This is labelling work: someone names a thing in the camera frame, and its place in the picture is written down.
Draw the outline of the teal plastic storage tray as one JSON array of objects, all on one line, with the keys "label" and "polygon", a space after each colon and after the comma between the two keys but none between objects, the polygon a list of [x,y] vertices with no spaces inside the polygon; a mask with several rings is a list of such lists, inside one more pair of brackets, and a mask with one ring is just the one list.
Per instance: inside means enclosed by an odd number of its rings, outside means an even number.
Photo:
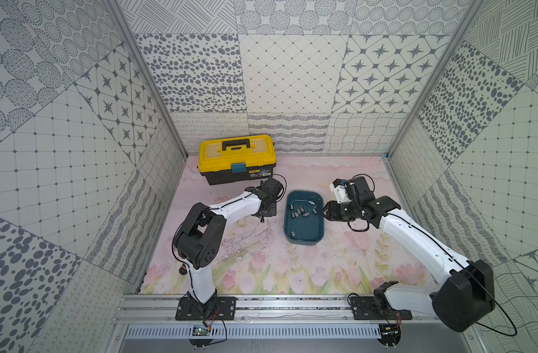
[{"label": "teal plastic storage tray", "polygon": [[285,203],[285,238],[292,244],[313,246],[324,237],[323,198],[313,191],[291,191]]}]

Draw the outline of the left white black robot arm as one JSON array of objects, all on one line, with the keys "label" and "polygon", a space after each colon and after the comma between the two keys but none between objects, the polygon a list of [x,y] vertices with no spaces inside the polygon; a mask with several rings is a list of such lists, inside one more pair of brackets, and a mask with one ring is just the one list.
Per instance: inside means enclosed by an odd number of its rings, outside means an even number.
[{"label": "left white black robot arm", "polygon": [[285,191],[286,185],[270,177],[228,201],[213,205],[199,202],[191,207],[173,236],[171,251],[190,276],[188,295],[195,303],[205,307],[215,301],[217,290],[211,263],[219,252],[226,228],[250,216],[261,222],[274,217],[276,204]]}]

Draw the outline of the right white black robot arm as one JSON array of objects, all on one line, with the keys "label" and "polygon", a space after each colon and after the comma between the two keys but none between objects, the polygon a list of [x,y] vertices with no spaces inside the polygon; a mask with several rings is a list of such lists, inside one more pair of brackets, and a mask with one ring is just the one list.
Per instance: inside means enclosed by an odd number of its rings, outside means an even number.
[{"label": "right white black robot arm", "polygon": [[465,331],[495,309],[492,268],[482,260],[470,261],[436,239],[390,197],[363,204],[330,201],[322,212],[331,222],[367,221],[403,245],[434,278],[433,286],[382,284],[373,292],[378,309],[436,316],[455,332]]}]

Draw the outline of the yellow black plastic toolbox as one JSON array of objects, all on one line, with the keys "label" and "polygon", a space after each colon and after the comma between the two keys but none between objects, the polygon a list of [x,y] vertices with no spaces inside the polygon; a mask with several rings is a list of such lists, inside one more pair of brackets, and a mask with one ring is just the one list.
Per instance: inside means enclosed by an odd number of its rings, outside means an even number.
[{"label": "yellow black plastic toolbox", "polygon": [[204,141],[198,170],[210,185],[264,179],[273,175],[276,152],[269,135]]}]

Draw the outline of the right controller board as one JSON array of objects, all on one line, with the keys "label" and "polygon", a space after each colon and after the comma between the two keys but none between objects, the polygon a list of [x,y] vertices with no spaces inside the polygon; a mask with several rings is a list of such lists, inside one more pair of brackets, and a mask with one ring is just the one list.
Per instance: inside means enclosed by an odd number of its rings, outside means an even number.
[{"label": "right controller board", "polygon": [[396,348],[401,340],[401,329],[396,325],[380,324],[377,339],[386,349]]}]

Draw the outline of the controller board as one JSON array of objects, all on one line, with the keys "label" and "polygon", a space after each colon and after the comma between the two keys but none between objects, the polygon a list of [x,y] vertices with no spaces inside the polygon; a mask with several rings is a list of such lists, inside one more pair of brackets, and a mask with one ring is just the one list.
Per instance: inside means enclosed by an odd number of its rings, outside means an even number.
[{"label": "controller board", "polygon": [[396,348],[401,340],[401,329],[396,325],[380,324],[377,339],[386,349]]},{"label": "controller board", "polygon": [[213,342],[210,331],[205,326],[195,325],[189,338],[194,348],[205,348]]}]

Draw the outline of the left controller board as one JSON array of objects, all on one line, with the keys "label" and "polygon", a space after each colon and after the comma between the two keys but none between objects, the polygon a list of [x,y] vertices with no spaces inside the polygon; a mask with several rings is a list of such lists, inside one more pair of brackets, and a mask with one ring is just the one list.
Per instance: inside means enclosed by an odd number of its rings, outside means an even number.
[{"label": "left controller board", "polygon": [[213,342],[210,331],[205,326],[195,325],[189,338],[194,348],[205,348]]}]

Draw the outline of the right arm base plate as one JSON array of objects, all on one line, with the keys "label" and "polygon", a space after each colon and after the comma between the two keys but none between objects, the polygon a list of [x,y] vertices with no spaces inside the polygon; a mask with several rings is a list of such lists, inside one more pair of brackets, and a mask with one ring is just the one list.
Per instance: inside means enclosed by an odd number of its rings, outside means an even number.
[{"label": "right arm base plate", "polygon": [[389,304],[381,306],[376,304],[373,297],[349,294],[348,305],[351,308],[354,320],[384,320],[384,321],[409,321],[413,315],[409,310],[394,310]]}]

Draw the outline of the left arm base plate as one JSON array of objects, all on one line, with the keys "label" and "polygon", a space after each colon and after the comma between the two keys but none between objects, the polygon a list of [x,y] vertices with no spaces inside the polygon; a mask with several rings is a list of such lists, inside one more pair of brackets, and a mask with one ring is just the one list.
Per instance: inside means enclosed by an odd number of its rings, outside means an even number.
[{"label": "left arm base plate", "polygon": [[214,319],[233,321],[237,300],[236,297],[214,296],[206,304],[203,304],[187,294],[179,300],[176,320],[206,321],[207,319]]}]

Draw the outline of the aluminium mounting rail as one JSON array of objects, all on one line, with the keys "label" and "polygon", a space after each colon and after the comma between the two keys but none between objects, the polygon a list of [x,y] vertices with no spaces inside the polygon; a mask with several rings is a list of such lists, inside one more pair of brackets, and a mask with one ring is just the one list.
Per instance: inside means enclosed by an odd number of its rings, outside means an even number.
[{"label": "aluminium mounting rail", "polygon": [[[371,309],[373,297],[346,294],[235,295],[233,305],[224,304],[216,319],[227,324],[395,324]],[[181,295],[125,295],[112,316],[114,324],[197,323],[207,319],[195,314],[189,304],[179,304]]]}]

